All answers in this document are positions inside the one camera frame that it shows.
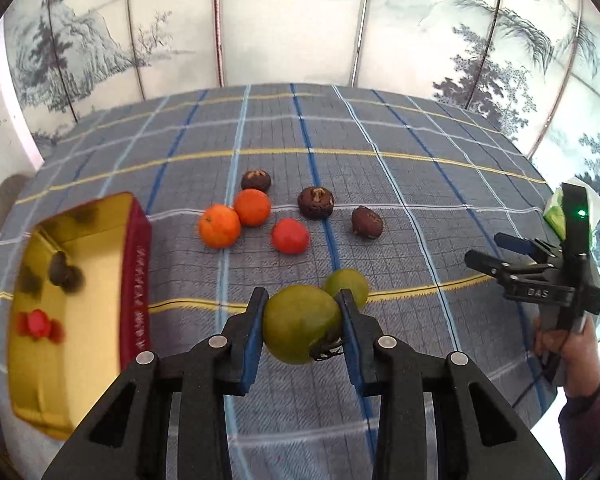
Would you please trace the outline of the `right forearm purple sleeve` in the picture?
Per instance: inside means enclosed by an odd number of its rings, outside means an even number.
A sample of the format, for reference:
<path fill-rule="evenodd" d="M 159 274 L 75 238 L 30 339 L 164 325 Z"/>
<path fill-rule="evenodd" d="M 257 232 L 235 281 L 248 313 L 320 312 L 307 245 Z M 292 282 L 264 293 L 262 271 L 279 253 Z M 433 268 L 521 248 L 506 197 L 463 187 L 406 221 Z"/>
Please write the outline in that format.
<path fill-rule="evenodd" d="M 569 398 L 558 420 L 566 478 L 580 479 L 600 457 L 600 385 L 590 396 Z"/>

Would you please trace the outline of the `person's right hand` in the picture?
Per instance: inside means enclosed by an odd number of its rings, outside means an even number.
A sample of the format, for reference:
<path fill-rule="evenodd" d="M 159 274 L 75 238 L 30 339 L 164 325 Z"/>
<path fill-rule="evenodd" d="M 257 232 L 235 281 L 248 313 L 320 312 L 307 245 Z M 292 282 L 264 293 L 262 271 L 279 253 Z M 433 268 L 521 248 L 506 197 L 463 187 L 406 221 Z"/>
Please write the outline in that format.
<path fill-rule="evenodd" d="M 554 352 L 565 365 L 565 394 L 568 398 L 592 396 L 600 386 L 600 355 L 595 325 L 590 316 L 584 321 L 581 333 L 566 330 L 542 330 L 541 318 L 534 319 L 534 353 L 542 356 Z"/>

